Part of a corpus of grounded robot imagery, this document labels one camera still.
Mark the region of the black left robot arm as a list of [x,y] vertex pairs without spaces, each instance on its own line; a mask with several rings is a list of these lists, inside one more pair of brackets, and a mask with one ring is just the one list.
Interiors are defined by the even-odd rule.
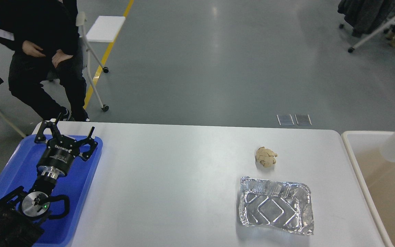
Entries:
[[0,247],[64,247],[75,233],[102,140],[65,136],[58,120],[22,140],[0,175]]

